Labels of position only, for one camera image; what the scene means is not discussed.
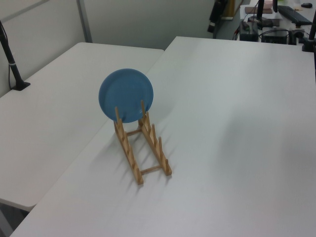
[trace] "black box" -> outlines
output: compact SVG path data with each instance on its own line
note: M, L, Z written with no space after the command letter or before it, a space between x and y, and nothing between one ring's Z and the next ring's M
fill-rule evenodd
M244 29L242 22L239 25L239 40L240 41L258 41L258 26L256 22L245 22L248 28Z
M263 43L279 43L279 44L287 44L287 35L288 32L284 28L280 27L264 27L262 29L261 42Z

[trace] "keyboard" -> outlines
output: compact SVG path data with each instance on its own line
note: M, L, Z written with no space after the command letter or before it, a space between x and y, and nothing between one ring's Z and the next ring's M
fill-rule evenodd
M297 27L312 24L311 21L289 6L277 6L277 10L281 15L291 20Z

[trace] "desk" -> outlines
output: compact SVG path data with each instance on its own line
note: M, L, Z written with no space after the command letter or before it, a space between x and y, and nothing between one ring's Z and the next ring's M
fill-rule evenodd
M316 233L313 54L177 37L147 76L172 176L138 186L108 120L12 237Z
M0 202L30 211L107 120L98 91L121 68L147 70L162 50L79 43L0 98Z
M251 0L250 1L250 6L255 6L257 4L257 0ZM316 1L301 1L301 3L304 2L311 2L313 4L312 8L303 8L300 7L302 10L298 11L298 13L300 13L302 16L304 16L306 19L310 20L311 22L313 21L314 18L314 14L315 14L315 9L316 9ZM286 5L289 6L291 8L295 8L294 7L294 2L292 0L283 0L283 1L278 1L277 3L278 5ZM244 19L245 13L240 14L241 19ZM295 28L295 24L292 23L290 20L288 20L287 18L285 18L283 15L281 15L282 19L280 20L280 26L282 28L285 28L287 30L297 30L297 28ZM300 29L304 29L305 32L307 32L308 34L311 31L311 25L307 25L307 26L301 26Z

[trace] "blue plate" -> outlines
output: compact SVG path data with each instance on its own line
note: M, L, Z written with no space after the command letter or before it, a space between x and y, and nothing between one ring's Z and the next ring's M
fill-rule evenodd
M116 121L115 107L118 107L122 122L139 120L142 114L141 101L145 111L153 103L153 86L148 78L135 69L120 69L108 75L99 91L99 104L107 117Z

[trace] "black cable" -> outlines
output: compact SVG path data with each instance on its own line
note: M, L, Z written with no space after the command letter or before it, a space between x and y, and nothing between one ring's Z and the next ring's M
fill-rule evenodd
M270 31L266 31L266 32L261 33L261 34L259 35L259 37L260 37L260 36L263 36L263 35L265 35L265 34L272 33L272 32L277 32L277 31L287 31L287 32L289 32L289 30L286 30L286 29L270 30Z
M9 64L9 88L10 88L10 90L12 90L12 87L11 87L11 82L10 82L10 64Z
M256 8L256 6L258 5L258 3L259 3L259 1L258 1L257 4L252 8L253 14L254 14L254 12L255 12L255 8ZM249 13L247 13L247 14L245 15L245 17L244 17L244 19L243 19L242 21L245 21L247 15L249 15Z
M4 32L6 41L9 43L8 35L6 34L5 29L4 29L4 27L3 27L1 22L0 22L0 27L3 30L3 32ZM9 73L8 74L9 74L9 76L8 76L9 88L10 88L10 90L12 90L11 83L10 83L10 64L9 64Z

